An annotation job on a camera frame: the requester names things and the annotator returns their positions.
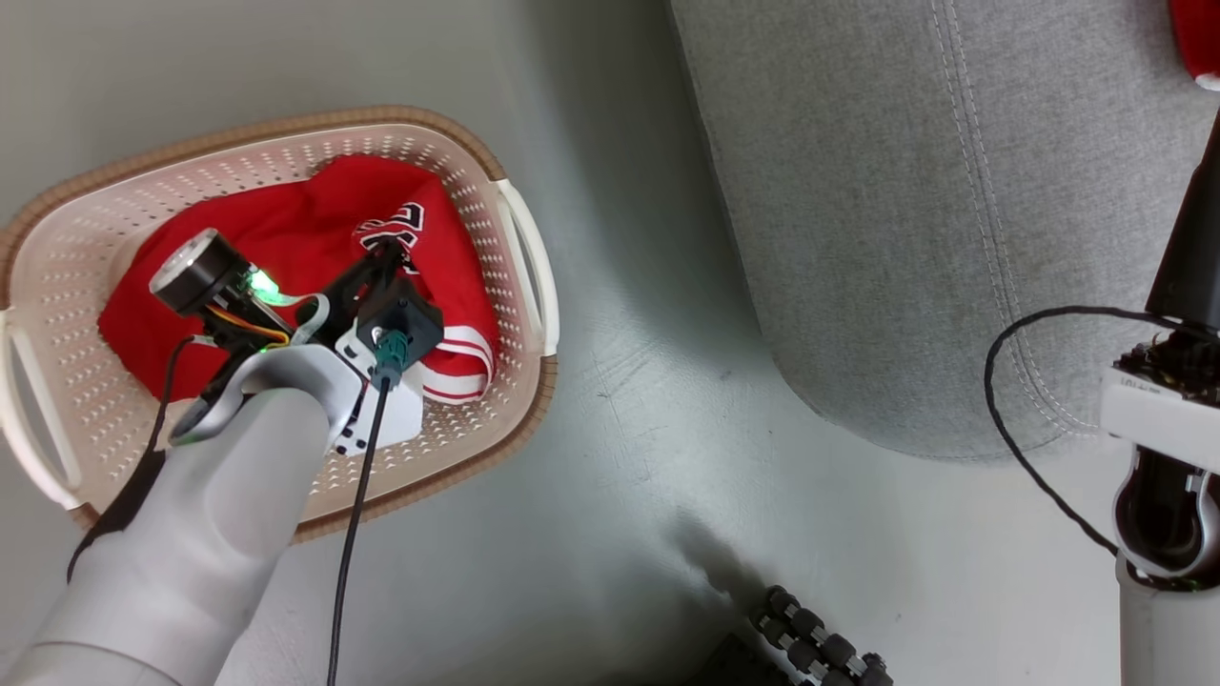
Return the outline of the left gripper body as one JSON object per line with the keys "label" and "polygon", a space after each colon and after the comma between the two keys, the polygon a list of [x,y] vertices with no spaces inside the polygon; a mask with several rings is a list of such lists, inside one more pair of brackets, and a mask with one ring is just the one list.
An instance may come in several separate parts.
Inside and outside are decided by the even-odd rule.
{"label": "left gripper body", "polygon": [[221,435],[253,395],[296,388],[318,402],[340,454],[422,435],[426,301],[407,277],[367,299],[353,327],[325,339],[325,291],[287,295],[215,229],[172,253],[150,281],[166,308],[203,323],[227,359],[170,435],[173,446]]}

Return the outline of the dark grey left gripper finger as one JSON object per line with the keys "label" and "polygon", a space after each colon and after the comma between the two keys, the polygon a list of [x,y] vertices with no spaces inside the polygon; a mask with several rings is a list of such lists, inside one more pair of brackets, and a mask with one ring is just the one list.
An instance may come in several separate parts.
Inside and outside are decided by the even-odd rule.
{"label": "dark grey left gripper finger", "polygon": [[387,291],[406,264],[406,251],[399,240],[376,239],[370,251],[364,251],[357,261],[325,288],[329,304],[325,339],[337,341],[350,330],[364,303],[371,295]]}

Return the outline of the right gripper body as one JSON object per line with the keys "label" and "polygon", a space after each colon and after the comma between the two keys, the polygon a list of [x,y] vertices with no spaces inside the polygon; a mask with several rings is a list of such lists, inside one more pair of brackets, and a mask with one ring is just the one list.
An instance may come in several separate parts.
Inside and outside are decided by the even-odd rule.
{"label": "right gripper body", "polygon": [[1100,426],[1142,449],[1218,474],[1218,338],[1183,330],[1125,352],[1103,374]]}

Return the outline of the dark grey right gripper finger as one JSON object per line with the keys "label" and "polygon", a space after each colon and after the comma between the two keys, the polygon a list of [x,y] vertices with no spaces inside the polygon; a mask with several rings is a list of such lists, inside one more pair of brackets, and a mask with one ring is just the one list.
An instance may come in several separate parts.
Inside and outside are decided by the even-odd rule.
{"label": "dark grey right gripper finger", "polygon": [[1147,312],[1219,330],[1219,120],[1190,176]]}

